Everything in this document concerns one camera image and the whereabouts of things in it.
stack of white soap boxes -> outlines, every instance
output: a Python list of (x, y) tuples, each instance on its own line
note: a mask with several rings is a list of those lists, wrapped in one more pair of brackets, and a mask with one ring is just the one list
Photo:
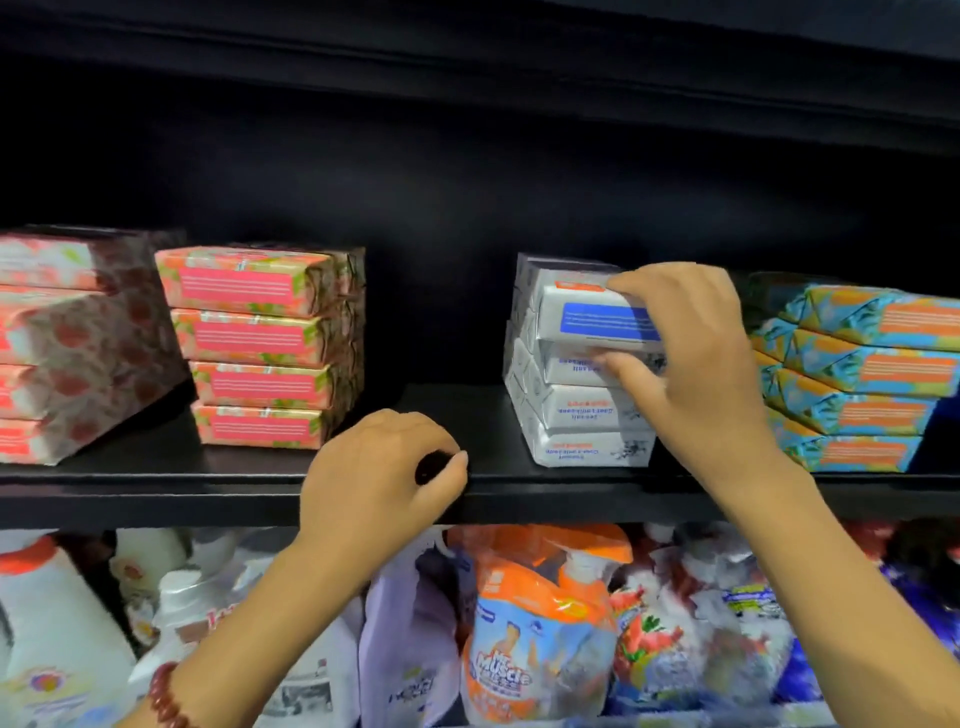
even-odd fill
[(618, 269), (520, 254), (503, 377), (534, 461), (645, 468), (656, 436), (591, 349), (629, 351), (659, 373), (663, 346), (642, 303), (607, 290)]

hand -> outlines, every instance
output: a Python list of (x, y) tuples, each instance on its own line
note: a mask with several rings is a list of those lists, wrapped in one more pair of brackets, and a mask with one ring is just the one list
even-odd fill
[[(418, 486), (424, 455), (454, 454)], [(430, 418), (380, 410), (326, 443), (303, 481), (301, 551), (336, 548), (370, 576), (431, 525), (467, 485), (467, 453)]]
[(740, 300), (726, 271), (658, 263), (614, 276), (607, 286), (644, 302), (663, 340), (667, 369), (660, 378), (630, 354), (597, 358), (708, 491), (722, 496), (746, 481), (769, 480), (772, 468), (793, 465), (767, 424)]

stack of soap boxes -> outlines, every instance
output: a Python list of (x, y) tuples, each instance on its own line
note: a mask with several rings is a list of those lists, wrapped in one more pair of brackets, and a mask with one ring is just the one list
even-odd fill
[(362, 250), (156, 255), (202, 442), (318, 449), (363, 389)]
[(743, 292), (770, 423), (810, 471), (906, 471), (960, 382), (960, 301), (757, 273)]
[(521, 254), (504, 381), (534, 460), (547, 467), (646, 467), (656, 436), (590, 350), (630, 351), (655, 371), (663, 347), (642, 303), (607, 290), (618, 269)]
[(181, 240), (0, 233), (0, 462), (56, 465), (187, 379), (154, 264)]

person's left hand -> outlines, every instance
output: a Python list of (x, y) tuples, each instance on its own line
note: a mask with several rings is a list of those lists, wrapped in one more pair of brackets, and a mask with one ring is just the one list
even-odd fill
[[(417, 465), (442, 450), (453, 455), (418, 486)], [(326, 443), (303, 481), (297, 545), (348, 554), (373, 573), (431, 525), (467, 485), (467, 453), (418, 412), (384, 409)]]

red beaded bracelet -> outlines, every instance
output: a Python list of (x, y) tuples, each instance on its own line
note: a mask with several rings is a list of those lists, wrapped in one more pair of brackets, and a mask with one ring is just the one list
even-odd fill
[(170, 676), (177, 663), (166, 663), (156, 669), (150, 681), (147, 699), (150, 708), (156, 713), (156, 722), (162, 728), (196, 728), (187, 716), (180, 715), (180, 705), (174, 702), (170, 694)]

